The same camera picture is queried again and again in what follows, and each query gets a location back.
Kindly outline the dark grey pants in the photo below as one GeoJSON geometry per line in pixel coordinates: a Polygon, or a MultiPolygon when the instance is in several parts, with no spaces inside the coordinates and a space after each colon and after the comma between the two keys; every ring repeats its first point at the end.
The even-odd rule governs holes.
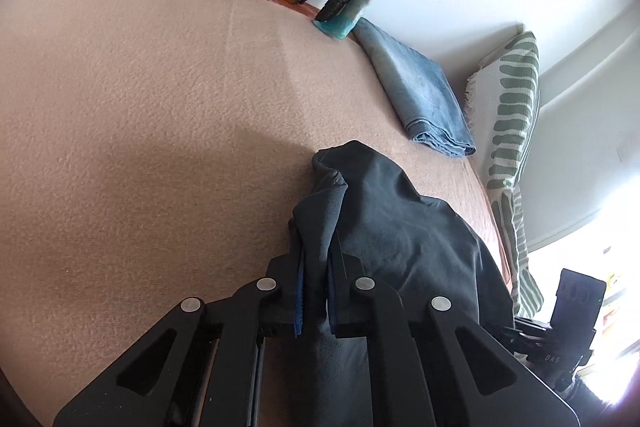
{"type": "Polygon", "coordinates": [[[510,326],[513,303],[480,236],[441,199],[421,195],[390,158],[358,141],[318,150],[314,188],[293,209],[303,258],[297,338],[276,344],[268,405],[278,426],[370,426],[366,343],[330,332],[332,245],[361,260],[404,303],[445,296],[476,323],[510,326]]]}

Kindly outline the folded blue jeans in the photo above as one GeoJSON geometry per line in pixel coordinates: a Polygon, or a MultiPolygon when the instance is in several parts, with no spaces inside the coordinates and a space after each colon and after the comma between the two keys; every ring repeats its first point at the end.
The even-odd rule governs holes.
{"type": "Polygon", "coordinates": [[[460,104],[436,62],[365,18],[352,33],[411,141],[452,158],[476,152],[460,104]]]}

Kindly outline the beige blanket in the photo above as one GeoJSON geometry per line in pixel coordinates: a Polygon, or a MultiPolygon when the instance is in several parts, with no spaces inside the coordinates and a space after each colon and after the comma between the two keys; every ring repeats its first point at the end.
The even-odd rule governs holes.
{"type": "Polygon", "coordinates": [[[186,297],[288,250],[357,140],[501,245],[466,159],[409,141],[360,46],[264,0],[1,0],[1,366],[42,425],[186,297]]]}

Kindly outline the green white patterned pillow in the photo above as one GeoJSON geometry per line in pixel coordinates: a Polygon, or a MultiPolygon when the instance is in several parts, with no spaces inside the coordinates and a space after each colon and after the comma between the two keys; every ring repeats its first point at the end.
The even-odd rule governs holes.
{"type": "Polygon", "coordinates": [[[531,319],[544,296],[528,266],[521,177],[540,109],[537,39],[523,31],[487,55],[466,83],[464,113],[472,156],[494,216],[514,314],[531,319]]]}

